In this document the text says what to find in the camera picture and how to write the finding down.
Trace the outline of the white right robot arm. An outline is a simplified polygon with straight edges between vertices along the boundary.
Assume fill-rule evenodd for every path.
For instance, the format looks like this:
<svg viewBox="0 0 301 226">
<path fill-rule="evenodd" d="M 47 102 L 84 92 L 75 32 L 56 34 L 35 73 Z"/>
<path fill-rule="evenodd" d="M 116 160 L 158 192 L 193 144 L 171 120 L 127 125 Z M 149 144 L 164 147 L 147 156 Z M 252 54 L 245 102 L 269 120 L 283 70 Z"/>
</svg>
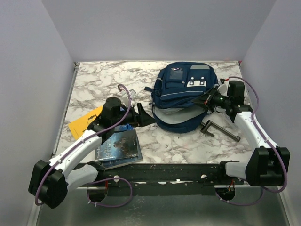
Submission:
<svg viewBox="0 0 301 226">
<path fill-rule="evenodd" d="M 222 95 L 218 88 L 213 87 L 192 102 L 206 110 L 216 107 L 225 110 L 231 122 L 244 134 L 253 152 L 247 162 L 224 161 L 222 170 L 217 171 L 217 181 L 223 185 L 233 178 L 246 181 L 251 186 L 287 185 L 287 171 L 290 152 L 285 147 L 279 147 L 264 131 L 256 119 L 255 110 L 244 103 L 245 82 L 238 77 L 228 79 L 227 94 Z"/>
</svg>

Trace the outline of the Wuthering Heights dark book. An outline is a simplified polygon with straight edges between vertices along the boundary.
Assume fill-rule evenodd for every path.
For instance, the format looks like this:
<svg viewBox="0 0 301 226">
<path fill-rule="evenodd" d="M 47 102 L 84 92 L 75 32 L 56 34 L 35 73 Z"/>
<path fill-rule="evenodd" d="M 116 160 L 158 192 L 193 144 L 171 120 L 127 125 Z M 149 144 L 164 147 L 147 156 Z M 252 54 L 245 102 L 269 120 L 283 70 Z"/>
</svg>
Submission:
<svg viewBox="0 0 301 226">
<path fill-rule="evenodd" d="M 138 156 L 135 130 L 115 132 L 95 150 L 95 161 L 112 161 Z"/>
</svg>

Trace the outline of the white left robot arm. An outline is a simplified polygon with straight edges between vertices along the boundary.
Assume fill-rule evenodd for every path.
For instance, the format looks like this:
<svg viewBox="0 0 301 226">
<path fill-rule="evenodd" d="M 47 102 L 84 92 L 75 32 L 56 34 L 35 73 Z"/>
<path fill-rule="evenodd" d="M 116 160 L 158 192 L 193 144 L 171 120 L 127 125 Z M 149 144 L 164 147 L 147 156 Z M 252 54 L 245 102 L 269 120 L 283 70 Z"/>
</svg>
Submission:
<svg viewBox="0 0 301 226">
<path fill-rule="evenodd" d="M 105 101 L 101 113 L 88 125 L 82 136 L 69 148 L 48 161 L 35 163 L 28 191 L 34 195 L 37 206 L 47 205 L 54 209 L 62 203 L 67 193 L 84 184 L 99 186 L 104 182 L 104 174 L 91 161 L 81 169 L 75 167 L 93 150 L 112 136 L 115 127 L 129 124 L 145 127 L 155 122 L 141 103 L 136 111 L 132 106 L 124 106 L 121 100 L 110 97 Z"/>
</svg>

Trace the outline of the dark book underneath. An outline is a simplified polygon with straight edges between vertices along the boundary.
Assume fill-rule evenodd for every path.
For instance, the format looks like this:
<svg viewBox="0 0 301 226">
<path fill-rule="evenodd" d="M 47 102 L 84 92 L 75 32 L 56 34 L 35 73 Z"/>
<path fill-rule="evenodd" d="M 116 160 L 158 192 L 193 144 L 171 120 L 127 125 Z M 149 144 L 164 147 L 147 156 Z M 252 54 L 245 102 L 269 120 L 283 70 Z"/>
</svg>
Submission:
<svg viewBox="0 0 301 226">
<path fill-rule="evenodd" d="M 143 160 L 143 156 L 142 156 L 139 140 L 137 140 L 137 151 L 138 151 L 138 156 L 136 156 L 136 157 L 102 162 L 102 166 L 106 170 L 110 170 L 110 169 L 130 165 L 130 164 L 133 164 L 133 163 L 141 162 Z"/>
</svg>

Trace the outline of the navy blue student backpack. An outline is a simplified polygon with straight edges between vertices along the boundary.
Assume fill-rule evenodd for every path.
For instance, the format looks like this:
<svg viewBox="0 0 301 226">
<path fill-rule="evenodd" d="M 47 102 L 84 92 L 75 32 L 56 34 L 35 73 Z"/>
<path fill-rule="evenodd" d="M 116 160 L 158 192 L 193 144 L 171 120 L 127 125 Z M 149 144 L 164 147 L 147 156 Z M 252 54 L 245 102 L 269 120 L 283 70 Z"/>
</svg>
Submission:
<svg viewBox="0 0 301 226">
<path fill-rule="evenodd" d="M 214 69 L 205 63 L 175 62 L 161 69 L 154 86 L 144 89 L 151 94 L 156 124 L 173 133 L 194 131 L 207 110 L 192 102 L 218 85 Z"/>
</svg>

